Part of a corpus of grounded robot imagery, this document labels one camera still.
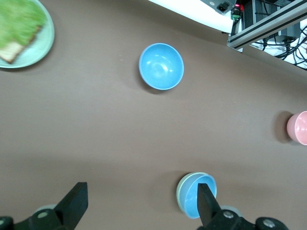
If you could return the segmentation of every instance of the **toast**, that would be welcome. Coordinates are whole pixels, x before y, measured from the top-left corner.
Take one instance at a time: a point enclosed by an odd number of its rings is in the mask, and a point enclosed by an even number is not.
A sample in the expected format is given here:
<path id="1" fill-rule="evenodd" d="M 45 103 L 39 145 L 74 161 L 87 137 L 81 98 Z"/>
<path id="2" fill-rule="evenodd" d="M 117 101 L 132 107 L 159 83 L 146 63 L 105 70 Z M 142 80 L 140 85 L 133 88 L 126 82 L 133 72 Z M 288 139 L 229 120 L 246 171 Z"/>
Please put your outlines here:
<path id="1" fill-rule="evenodd" d="M 45 22 L 45 13 L 33 0 L 0 0 L 0 58 L 12 64 Z"/>

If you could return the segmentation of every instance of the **green plate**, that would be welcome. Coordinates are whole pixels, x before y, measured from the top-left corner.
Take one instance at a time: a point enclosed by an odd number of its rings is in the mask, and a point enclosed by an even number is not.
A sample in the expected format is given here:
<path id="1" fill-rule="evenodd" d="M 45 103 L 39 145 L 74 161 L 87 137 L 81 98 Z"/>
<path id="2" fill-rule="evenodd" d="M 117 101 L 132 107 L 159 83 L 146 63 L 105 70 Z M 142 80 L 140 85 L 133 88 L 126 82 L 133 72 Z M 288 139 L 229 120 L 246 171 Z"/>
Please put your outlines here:
<path id="1" fill-rule="evenodd" d="M 44 11 L 47 22 L 36 34 L 35 40 L 26 47 L 12 64 L 0 59 L 0 68 L 15 69 L 33 65 L 47 55 L 54 42 L 54 25 L 50 14 L 38 0 L 33 0 Z"/>

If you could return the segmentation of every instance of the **pink bowl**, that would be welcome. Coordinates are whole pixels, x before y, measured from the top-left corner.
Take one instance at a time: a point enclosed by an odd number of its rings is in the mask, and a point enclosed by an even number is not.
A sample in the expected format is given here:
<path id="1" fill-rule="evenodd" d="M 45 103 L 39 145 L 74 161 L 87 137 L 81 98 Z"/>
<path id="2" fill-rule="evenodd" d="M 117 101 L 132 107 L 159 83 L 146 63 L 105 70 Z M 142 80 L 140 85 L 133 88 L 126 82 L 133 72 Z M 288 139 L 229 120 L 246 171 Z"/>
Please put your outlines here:
<path id="1" fill-rule="evenodd" d="M 289 119 L 287 132 L 292 140 L 307 145 L 307 111 L 294 114 Z"/>

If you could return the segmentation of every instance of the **screw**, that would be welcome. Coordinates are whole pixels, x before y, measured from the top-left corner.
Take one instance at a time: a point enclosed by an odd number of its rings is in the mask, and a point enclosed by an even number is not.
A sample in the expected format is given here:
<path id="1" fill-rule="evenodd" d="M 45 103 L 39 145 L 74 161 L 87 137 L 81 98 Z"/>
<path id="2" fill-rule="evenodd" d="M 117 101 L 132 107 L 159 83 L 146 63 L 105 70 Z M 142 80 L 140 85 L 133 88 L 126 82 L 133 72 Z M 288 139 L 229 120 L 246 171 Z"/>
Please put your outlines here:
<path id="1" fill-rule="evenodd" d="M 228 219 L 232 219 L 234 217 L 234 214 L 230 211 L 225 211 L 224 212 L 224 217 L 228 218 Z"/>
<path id="2" fill-rule="evenodd" d="M 273 223 L 273 221 L 269 220 L 269 219 L 265 219 L 263 221 L 263 224 L 269 228 L 274 228 L 275 227 L 275 224 Z"/>

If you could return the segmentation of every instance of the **cable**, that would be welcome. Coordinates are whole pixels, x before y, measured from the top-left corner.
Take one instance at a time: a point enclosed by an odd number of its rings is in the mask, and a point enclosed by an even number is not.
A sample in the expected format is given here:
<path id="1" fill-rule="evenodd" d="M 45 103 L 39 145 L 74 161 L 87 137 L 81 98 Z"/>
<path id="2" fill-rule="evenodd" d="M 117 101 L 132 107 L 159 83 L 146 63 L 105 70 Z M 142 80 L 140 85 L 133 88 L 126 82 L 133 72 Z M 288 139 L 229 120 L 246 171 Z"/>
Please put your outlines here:
<path id="1" fill-rule="evenodd" d="M 265 12 L 267 13 L 267 15 L 270 15 L 270 14 L 268 13 L 267 6 L 265 5 L 265 0 L 262 0 L 262 2 L 263 2 L 263 6 L 264 6 Z"/>
<path id="2" fill-rule="evenodd" d="M 302 52 L 301 52 L 300 49 L 297 49 L 297 50 L 295 51 L 295 55 L 296 55 L 297 58 L 306 61 L 306 58 L 304 57 L 304 55 L 302 54 Z"/>
<path id="3" fill-rule="evenodd" d="M 294 59 L 294 65 L 296 66 L 297 65 L 297 61 L 296 61 L 296 58 L 295 58 L 295 56 L 296 56 L 296 54 L 295 53 L 293 53 L 293 59 Z"/>
<path id="4" fill-rule="evenodd" d="M 304 62 L 306 62 L 306 60 L 305 60 L 305 61 L 298 62 L 298 63 L 295 63 L 294 65 L 297 66 L 297 65 L 303 64 Z"/>
<path id="5" fill-rule="evenodd" d="M 279 54 L 279 55 L 276 55 L 275 57 L 277 58 L 286 58 L 288 55 L 292 54 L 293 52 L 295 52 L 305 41 L 307 41 L 307 37 L 305 37 L 301 42 L 298 42 L 298 44 L 291 48 L 291 49 L 288 49 L 286 50 L 286 52 L 282 53 L 282 54 Z"/>
<path id="6" fill-rule="evenodd" d="M 267 47 L 267 45 L 268 45 L 268 38 L 266 37 L 266 38 L 263 39 L 263 49 L 262 49 L 262 51 L 265 50 L 265 48 Z"/>
<path id="7" fill-rule="evenodd" d="M 266 44 L 267 46 L 287 46 L 287 45 L 290 45 L 294 42 L 294 40 L 291 40 L 289 42 L 286 42 L 286 43 L 282 43 L 282 44 L 277 44 L 277 42 L 275 41 L 275 44 Z M 256 44 L 260 44 L 260 45 L 265 45 L 264 42 L 254 42 Z"/>

